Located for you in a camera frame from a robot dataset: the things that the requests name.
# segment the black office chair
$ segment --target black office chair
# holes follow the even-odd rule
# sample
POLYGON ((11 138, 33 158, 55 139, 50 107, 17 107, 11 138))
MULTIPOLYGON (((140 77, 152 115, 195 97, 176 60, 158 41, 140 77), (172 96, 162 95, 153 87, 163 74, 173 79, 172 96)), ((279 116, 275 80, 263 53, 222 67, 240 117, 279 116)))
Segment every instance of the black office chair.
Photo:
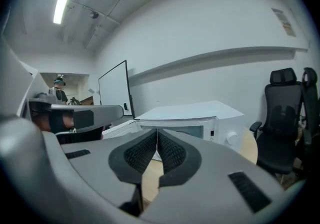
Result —
POLYGON ((270 84, 264 89, 266 121, 258 138, 262 123, 255 122, 250 127, 258 146, 257 165, 270 173, 288 174, 293 169, 302 106, 300 85, 292 68, 271 72, 270 84))
POLYGON ((303 136, 297 144, 296 156, 303 163, 303 171, 294 169, 302 178, 306 177, 312 169, 313 157, 315 157, 315 144, 319 141, 319 121, 320 106, 317 92, 317 74, 310 67, 304 68, 304 74, 301 83, 303 104, 305 109, 306 126, 303 130, 303 136))

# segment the round wooden table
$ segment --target round wooden table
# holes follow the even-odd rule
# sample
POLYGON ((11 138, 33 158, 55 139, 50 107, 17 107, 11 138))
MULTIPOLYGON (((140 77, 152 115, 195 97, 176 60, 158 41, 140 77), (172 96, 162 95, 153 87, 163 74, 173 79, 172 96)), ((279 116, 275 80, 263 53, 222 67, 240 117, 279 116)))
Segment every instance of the round wooden table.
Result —
MULTIPOLYGON (((244 139, 240 154, 250 162, 256 164, 258 147, 252 133, 244 128, 244 139)), ((161 161, 151 160, 142 177, 142 196, 146 201, 153 201, 158 194, 159 177, 164 173, 161 161)))

